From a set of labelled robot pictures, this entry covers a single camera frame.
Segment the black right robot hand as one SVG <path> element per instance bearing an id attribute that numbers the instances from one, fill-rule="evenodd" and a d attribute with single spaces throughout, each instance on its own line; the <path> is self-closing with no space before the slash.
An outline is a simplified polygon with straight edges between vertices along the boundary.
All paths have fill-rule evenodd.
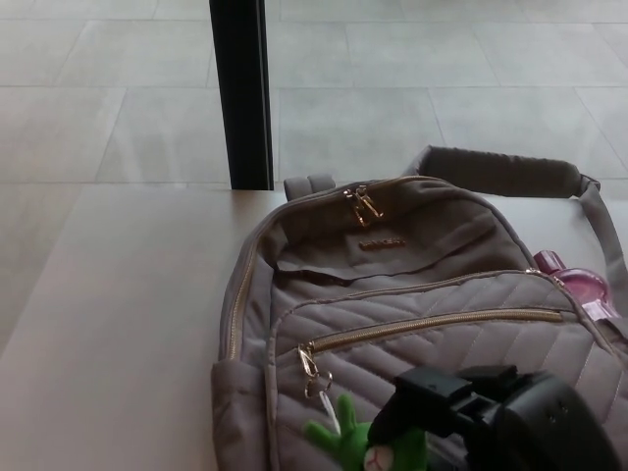
<path id="1" fill-rule="evenodd" d="M 619 470 L 591 408 L 554 374 L 514 366 L 416 367 L 370 426 L 368 443 L 420 470 Z"/>

